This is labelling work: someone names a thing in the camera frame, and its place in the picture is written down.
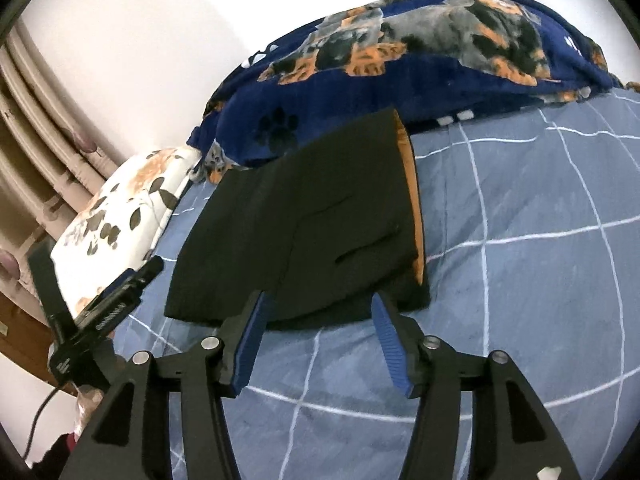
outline beige curtain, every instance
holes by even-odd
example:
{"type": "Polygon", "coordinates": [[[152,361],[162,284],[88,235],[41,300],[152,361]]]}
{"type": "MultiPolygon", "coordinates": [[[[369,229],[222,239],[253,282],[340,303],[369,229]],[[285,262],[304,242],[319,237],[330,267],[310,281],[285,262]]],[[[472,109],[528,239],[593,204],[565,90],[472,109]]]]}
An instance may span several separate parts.
{"type": "Polygon", "coordinates": [[[117,166],[43,77],[19,30],[0,46],[0,293],[44,322],[27,254],[46,235],[58,240],[117,166]]]}

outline metal screw head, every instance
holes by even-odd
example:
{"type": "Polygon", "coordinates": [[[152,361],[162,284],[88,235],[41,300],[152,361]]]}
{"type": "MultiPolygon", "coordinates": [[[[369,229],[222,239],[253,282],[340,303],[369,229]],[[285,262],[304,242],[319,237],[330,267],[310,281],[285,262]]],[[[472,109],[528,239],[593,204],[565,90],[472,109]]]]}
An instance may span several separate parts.
{"type": "Polygon", "coordinates": [[[143,365],[147,361],[149,361],[149,352],[140,351],[133,355],[133,364],[135,365],[143,365]]]}
{"type": "Polygon", "coordinates": [[[499,365],[503,365],[503,364],[507,364],[507,362],[509,361],[509,356],[506,354],[506,352],[503,352],[502,350],[496,350],[494,353],[491,354],[491,359],[493,359],[499,365]]]}
{"type": "Polygon", "coordinates": [[[219,344],[220,344],[220,339],[218,339],[215,336],[209,336],[209,337],[204,338],[201,341],[200,346],[202,346],[205,350],[213,350],[219,344]]]}
{"type": "Polygon", "coordinates": [[[438,348],[440,348],[440,339],[434,335],[428,335],[424,338],[422,344],[429,350],[437,350],[438,348]]]}

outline paw print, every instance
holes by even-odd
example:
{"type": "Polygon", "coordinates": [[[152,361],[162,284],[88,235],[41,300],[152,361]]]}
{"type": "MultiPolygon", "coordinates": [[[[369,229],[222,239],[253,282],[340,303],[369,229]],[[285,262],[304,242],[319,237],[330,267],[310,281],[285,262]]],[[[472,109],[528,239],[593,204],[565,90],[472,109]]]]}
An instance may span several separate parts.
{"type": "Polygon", "coordinates": [[[282,107],[277,107],[258,121],[257,141],[261,146],[267,145],[274,155],[284,155],[298,145],[297,127],[298,116],[287,115],[282,107]]]}

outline floral pillow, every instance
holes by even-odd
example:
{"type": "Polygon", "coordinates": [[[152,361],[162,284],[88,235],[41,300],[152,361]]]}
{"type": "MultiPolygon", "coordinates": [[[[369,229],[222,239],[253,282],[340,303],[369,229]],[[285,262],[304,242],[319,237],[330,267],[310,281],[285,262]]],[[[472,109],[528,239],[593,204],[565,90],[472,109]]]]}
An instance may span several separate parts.
{"type": "Polygon", "coordinates": [[[124,270],[142,265],[199,160],[189,146],[132,156],[71,222],[51,257],[74,317],[124,270]]]}

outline dog print blanket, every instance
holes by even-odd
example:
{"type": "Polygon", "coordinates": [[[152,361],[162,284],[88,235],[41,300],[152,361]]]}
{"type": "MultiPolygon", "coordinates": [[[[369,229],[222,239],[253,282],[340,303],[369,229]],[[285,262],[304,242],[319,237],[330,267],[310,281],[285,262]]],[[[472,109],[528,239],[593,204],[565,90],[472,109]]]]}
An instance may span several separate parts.
{"type": "Polygon", "coordinates": [[[189,144],[218,181],[364,114],[410,132],[620,86],[602,51],[533,0],[379,0],[300,27],[236,68],[189,144]]]}

